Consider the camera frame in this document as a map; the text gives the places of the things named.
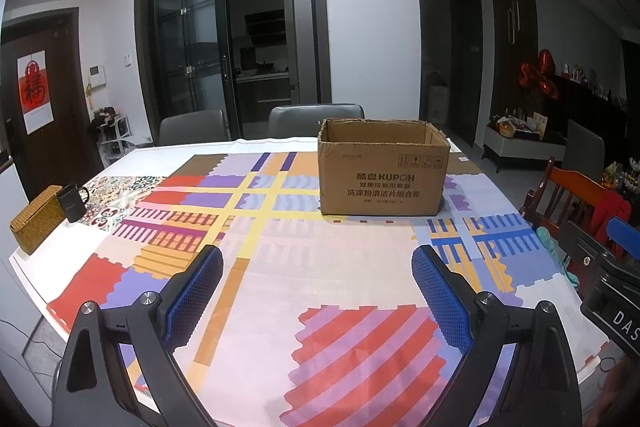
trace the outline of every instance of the brown woven box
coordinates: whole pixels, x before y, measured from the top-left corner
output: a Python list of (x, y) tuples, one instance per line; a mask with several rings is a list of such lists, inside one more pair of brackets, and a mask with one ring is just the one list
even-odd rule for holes
[(9, 225), (15, 240), (31, 255), (53, 229), (65, 220), (56, 194), (62, 188), (50, 185), (29, 203)]

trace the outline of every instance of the black mug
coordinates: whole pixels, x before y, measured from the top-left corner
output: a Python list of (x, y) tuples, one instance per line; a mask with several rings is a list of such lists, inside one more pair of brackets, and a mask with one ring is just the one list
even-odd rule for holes
[[(86, 199), (82, 199), (80, 192), (86, 192)], [(62, 207), (66, 219), (70, 223), (75, 223), (86, 213), (86, 203), (89, 201), (89, 191), (85, 187), (80, 187), (75, 183), (61, 188), (58, 192), (58, 203)]]

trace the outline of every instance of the teal cloth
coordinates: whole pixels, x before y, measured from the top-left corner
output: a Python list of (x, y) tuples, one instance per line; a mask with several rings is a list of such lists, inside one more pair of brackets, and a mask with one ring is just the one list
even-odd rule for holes
[(567, 271), (567, 269), (564, 267), (564, 264), (562, 264), (562, 259), (558, 257), (556, 244), (551, 239), (549, 231), (545, 227), (538, 227), (538, 229), (536, 230), (536, 235), (538, 236), (540, 243), (542, 243), (542, 246), (546, 248), (546, 251), (548, 251), (549, 255), (553, 258), (554, 261), (556, 261), (556, 264), (560, 268), (560, 271), (567, 279), (569, 279), (571, 286), (577, 288), (580, 285), (580, 280), (575, 274)]

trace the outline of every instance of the red cloth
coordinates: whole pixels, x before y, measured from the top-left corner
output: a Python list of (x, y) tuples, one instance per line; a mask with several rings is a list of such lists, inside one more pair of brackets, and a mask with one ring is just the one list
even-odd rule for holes
[[(619, 217), (622, 221), (628, 223), (630, 215), (631, 204), (625, 201), (617, 192), (607, 190), (593, 211), (588, 232), (593, 235), (599, 243), (606, 245), (609, 240), (609, 236), (607, 235), (609, 220), (613, 217)], [(616, 257), (620, 258), (623, 253), (623, 248), (620, 247), (620, 245), (615, 245), (614, 253)]]

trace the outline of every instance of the dining table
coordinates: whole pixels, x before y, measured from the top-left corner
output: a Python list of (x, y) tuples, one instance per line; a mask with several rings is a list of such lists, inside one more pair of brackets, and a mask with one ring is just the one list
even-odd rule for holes
[[(450, 144), (436, 216), (321, 214), (316, 138), (134, 150), (85, 185), (80, 221), (10, 263), (66, 341), (85, 301), (129, 305), (219, 247), (220, 283), (173, 356), (221, 426), (417, 426), (462, 359), (412, 275), (420, 245), (505, 304), (553, 302), (583, 380), (608, 338), (530, 224)], [(156, 409), (134, 350), (120, 349), (136, 397)], [(513, 351), (472, 425), (490, 416)]]

